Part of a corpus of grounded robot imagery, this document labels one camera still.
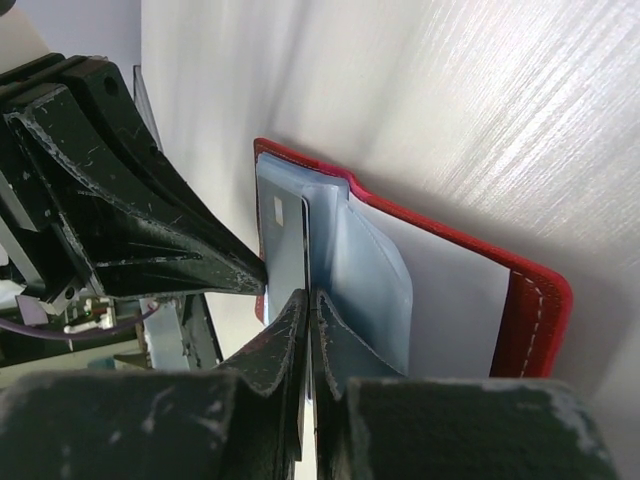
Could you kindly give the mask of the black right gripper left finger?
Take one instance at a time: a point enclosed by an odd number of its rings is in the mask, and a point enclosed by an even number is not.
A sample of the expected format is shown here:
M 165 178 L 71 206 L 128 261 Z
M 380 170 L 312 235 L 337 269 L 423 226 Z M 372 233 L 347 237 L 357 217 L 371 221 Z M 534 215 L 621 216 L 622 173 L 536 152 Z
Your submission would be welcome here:
M 277 318 L 226 360 L 235 376 L 221 479 L 292 479 L 302 456 L 308 305 L 291 293 Z

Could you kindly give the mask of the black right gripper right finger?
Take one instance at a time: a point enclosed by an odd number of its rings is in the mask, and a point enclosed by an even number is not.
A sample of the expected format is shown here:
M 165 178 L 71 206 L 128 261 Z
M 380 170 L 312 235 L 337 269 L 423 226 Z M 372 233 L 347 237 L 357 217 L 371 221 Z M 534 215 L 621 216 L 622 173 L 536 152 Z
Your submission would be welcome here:
M 398 378 L 341 318 L 329 294 L 310 297 L 314 430 L 319 479 L 371 479 L 369 429 L 359 412 L 364 380 Z

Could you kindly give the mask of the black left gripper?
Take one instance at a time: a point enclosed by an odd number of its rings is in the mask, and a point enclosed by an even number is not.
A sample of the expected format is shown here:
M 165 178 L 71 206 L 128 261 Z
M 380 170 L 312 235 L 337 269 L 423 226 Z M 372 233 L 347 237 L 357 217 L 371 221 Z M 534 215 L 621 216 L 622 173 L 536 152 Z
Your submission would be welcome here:
M 26 296 L 50 313 L 82 290 L 257 296 L 267 280 L 99 56 L 51 53 L 2 75 L 1 242 Z

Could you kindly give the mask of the red leather card holder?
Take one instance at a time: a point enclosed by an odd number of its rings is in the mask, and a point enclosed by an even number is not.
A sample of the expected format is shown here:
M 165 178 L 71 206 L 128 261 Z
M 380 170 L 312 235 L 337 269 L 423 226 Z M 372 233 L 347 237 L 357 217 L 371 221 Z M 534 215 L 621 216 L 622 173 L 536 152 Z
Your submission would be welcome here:
M 572 309 L 558 273 L 400 206 L 349 170 L 268 139 L 258 179 L 308 204 L 309 288 L 410 377 L 544 378 Z

